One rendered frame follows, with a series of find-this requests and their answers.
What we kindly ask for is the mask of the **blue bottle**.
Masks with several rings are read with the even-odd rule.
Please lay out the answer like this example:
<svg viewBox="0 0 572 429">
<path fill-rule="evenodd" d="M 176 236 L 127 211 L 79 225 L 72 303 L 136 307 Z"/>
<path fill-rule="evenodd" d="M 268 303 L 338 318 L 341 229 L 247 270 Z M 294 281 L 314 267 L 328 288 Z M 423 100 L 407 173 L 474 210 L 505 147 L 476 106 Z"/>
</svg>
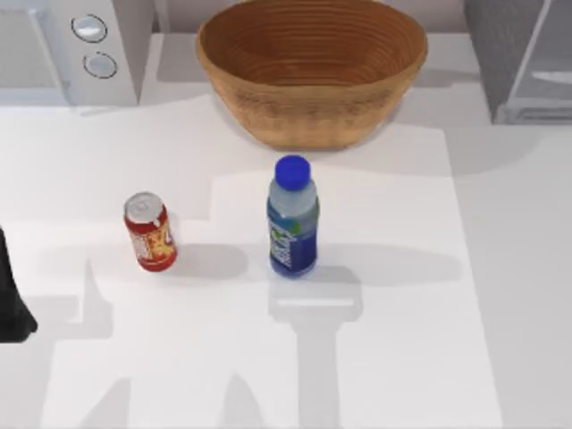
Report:
<svg viewBox="0 0 572 429">
<path fill-rule="evenodd" d="M 269 258 L 275 272 L 300 277 L 315 266 L 320 215 L 311 165 L 299 155 L 281 157 L 269 186 L 266 215 Z"/>
</svg>

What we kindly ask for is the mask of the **pale microwave oven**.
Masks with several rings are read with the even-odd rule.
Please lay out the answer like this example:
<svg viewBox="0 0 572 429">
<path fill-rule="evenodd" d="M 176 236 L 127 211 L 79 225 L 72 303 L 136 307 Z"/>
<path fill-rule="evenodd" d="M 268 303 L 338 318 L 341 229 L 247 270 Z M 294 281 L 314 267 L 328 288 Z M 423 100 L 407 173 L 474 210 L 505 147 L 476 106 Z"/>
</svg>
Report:
<svg viewBox="0 0 572 429">
<path fill-rule="evenodd" d="M 72 19 L 88 14 L 107 26 L 100 43 L 72 32 Z M 0 0 L 0 105 L 137 105 L 155 15 L 154 0 Z M 111 79 L 85 72 L 95 52 L 117 62 Z"/>
</svg>

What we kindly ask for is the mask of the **small microwave knob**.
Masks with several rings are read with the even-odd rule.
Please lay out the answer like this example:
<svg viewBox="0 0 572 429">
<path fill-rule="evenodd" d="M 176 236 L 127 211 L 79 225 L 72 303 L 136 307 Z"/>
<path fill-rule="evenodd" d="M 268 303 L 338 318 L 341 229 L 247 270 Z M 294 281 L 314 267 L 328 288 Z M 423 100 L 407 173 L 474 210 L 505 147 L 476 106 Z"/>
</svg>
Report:
<svg viewBox="0 0 572 429">
<path fill-rule="evenodd" d="M 85 55 L 82 63 L 85 72 L 96 79 L 108 80 L 118 72 L 117 62 L 109 54 L 103 52 Z"/>
</svg>

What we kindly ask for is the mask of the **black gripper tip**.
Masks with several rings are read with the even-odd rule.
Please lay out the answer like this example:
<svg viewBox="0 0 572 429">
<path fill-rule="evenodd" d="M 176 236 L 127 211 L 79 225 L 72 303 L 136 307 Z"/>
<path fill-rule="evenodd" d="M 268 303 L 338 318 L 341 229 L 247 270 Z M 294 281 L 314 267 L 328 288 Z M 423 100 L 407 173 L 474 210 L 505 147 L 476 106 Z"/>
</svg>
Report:
<svg viewBox="0 0 572 429">
<path fill-rule="evenodd" d="M 38 322 L 13 278 L 4 230 L 0 227 L 0 343 L 22 343 L 37 330 Z"/>
</svg>

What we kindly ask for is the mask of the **large microwave knob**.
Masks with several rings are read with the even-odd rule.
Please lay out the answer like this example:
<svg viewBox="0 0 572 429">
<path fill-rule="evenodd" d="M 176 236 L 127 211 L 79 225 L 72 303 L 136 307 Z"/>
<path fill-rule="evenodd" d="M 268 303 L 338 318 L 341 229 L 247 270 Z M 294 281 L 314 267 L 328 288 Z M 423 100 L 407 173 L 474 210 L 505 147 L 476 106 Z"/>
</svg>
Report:
<svg viewBox="0 0 572 429">
<path fill-rule="evenodd" d="M 78 39 L 86 43 L 100 43 L 107 36 L 105 22 L 94 14 L 73 18 L 71 30 Z"/>
</svg>

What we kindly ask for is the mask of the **brown woven basket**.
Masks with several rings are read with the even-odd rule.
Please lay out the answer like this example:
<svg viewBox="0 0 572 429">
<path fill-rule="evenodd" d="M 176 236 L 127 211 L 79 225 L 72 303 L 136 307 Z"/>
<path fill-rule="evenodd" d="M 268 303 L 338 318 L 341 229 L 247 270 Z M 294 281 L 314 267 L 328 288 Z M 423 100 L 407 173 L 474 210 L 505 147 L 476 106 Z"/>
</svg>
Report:
<svg viewBox="0 0 572 429">
<path fill-rule="evenodd" d="M 244 0 L 206 21 L 198 60 L 240 126 L 276 149 L 357 144 L 428 54 L 423 26 L 379 0 Z"/>
</svg>

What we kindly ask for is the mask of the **red and yellow can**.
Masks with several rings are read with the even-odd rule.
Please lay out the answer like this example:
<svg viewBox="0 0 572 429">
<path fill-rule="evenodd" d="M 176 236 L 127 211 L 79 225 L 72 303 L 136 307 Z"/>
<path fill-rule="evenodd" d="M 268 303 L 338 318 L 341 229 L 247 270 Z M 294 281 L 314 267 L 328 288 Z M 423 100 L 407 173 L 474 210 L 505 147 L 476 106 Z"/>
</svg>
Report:
<svg viewBox="0 0 572 429">
<path fill-rule="evenodd" d="M 170 268 L 178 256 L 163 200 L 148 191 L 135 193 L 123 206 L 123 220 L 139 265 L 149 272 Z"/>
</svg>

